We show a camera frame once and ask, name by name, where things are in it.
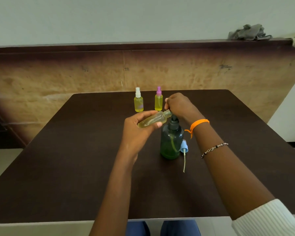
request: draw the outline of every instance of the clear plastic bottle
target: clear plastic bottle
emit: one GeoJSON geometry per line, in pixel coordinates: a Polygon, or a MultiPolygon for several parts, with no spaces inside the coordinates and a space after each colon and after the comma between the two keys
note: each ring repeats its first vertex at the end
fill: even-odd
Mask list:
{"type": "Polygon", "coordinates": [[[136,87],[136,96],[134,98],[134,110],[138,113],[143,111],[143,98],[141,97],[139,87],[136,87]]]}
{"type": "Polygon", "coordinates": [[[163,109],[163,95],[161,91],[161,87],[157,87],[156,95],[155,95],[155,110],[161,111],[163,109]]]}
{"type": "Polygon", "coordinates": [[[166,159],[176,159],[184,136],[184,129],[179,125],[178,118],[173,115],[168,124],[163,125],[161,132],[161,155],[166,159]]]}
{"type": "Polygon", "coordinates": [[[166,123],[167,119],[172,115],[171,111],[166,110],[165,112],[159,111],[157,114],[154,114],[142,122],[138,123],[140,128],[147,127],[156,122],[166,123]]]}

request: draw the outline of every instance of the forearm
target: forearm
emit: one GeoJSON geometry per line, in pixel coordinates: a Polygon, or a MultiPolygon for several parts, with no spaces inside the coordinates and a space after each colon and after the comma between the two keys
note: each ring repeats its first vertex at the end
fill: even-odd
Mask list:
{"type": "MultiPolygon", "coordinates": [[[[202,153],[224,143],[209,123],[199,124],[193,134],[202,153]]],[[[228,146],[209,152],[204,161],[233,220],[274,199],[228,146]]]]}
{"type": "Polygon", "coordinates": [[[102,205],[95,219],[90,236],[125,235],[131,190],[133,163],[125,162],[118,153],[102,205]]]}

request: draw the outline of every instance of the person's left hand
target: person's left hand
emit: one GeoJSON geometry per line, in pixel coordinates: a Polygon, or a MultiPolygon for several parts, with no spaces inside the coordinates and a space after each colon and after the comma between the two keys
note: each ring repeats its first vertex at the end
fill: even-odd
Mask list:
{"type": "Polygon", "coordinates": [[[134,163],[137,160],[138,152],[145,145],[148,137],[163,124],[157,122],[145,128],[138,127],[138,123],[156,114],[156,110],[143,111],[125,119],[122,140],[119,147],[118,155],[134,163]]]}

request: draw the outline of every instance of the blue pants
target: blue pants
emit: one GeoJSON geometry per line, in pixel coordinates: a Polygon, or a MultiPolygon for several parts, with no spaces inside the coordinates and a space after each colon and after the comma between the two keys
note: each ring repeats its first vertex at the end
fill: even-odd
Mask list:
{"type": "MultiPolygon", "coordinates": [[[[150,236],[150,230],[144,221],[128,222],[126,236],[150,236]]],[[[160,236],[201,236],[194,220],[164,221],[160,236]]]]}

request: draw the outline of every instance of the orange thread bracelet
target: orange thread bracelet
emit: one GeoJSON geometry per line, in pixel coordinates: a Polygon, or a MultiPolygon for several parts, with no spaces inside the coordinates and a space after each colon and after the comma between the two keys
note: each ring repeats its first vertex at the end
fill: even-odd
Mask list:
{"type": "Polygon", "coordinates": [[[190,130],[186,129],[185,131],[188,131],[188,132],[191,134],[191,138],[192,138],[192,132],[193,132],[193,129],[194,129],[196,126],[198,126],[200,123],[204,123],[204,122],[208,122],[208,123],[210,123],[208,119],[200,119],[200,120],[198,120],[198,121],[195,121],[193,124],[191,124],[191,126],[190,126],[190,130]]]}

